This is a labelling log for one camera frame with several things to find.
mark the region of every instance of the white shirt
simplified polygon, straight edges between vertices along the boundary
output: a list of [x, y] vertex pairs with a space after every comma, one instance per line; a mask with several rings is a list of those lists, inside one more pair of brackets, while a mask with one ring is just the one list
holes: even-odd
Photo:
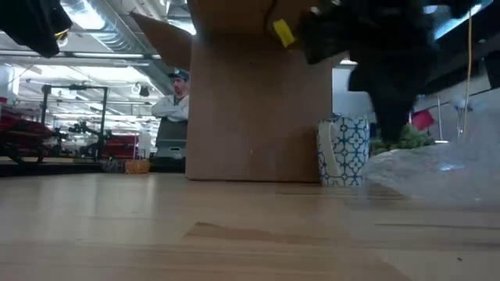
[[168, 95], [159, 100], [151, 108], [154, 117], [166, 117], [171, 122], [180, 122], [188, 120], [189, 114], [189, 95], [174, 105], [174, 96]]

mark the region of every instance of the patterned mug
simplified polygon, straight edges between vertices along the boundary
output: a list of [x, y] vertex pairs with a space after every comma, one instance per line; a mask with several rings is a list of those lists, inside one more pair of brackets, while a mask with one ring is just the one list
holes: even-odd
[[324, 187], [363, 184], [362, 168], [368, 161], [370, 124], [366, 117], [334, 115], [318, 124], [317, 145]]

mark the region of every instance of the clear plastic wrap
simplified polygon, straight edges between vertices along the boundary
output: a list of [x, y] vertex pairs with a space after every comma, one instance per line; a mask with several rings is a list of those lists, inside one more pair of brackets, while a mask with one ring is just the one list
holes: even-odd
[[418, 201], [492, 205], [500, 201], [500, 145], [437, 144], [372, 157], [367, 183]]

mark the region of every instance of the yellow cable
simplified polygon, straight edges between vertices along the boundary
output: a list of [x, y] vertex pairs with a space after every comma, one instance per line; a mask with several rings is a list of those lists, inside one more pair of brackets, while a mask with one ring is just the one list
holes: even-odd
[[470, 76], [472, 74], [472, 10], [469, 11], [469, 65], [467, 67], [467, 90], [466, 90], [466, 105], [464, 107], [464, 117], [463, 117], [463, 134], [462, 137], [466, 137], [467, 132], [467, 107], [469, 106], [469, 93], [470, 93]]

